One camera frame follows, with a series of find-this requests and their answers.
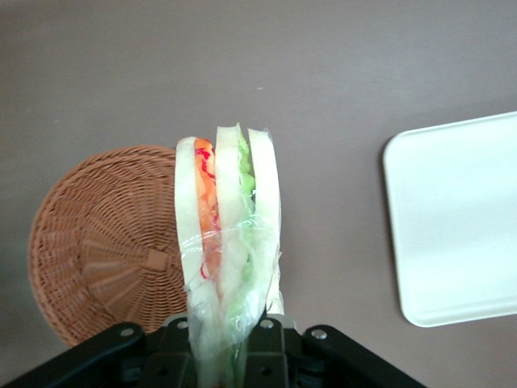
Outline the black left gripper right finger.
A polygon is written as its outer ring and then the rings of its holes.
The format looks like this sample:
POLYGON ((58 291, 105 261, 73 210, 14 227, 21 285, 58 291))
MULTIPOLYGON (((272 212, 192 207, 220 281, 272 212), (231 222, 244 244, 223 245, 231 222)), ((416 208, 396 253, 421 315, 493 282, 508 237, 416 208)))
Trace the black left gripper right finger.
POLYGON ((263 316, 246 343, 246 387, 422 387, 341 331, 299 333, 286 316, 263 316))

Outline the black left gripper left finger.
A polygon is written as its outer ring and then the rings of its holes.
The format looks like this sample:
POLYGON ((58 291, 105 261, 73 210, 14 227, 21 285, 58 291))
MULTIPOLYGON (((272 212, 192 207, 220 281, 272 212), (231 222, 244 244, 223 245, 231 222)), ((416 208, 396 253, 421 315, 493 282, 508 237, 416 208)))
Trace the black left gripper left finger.
POLYGON ((5 387, 193 387, 185 314, 146 334, 118 323, 4 384, 5 387))

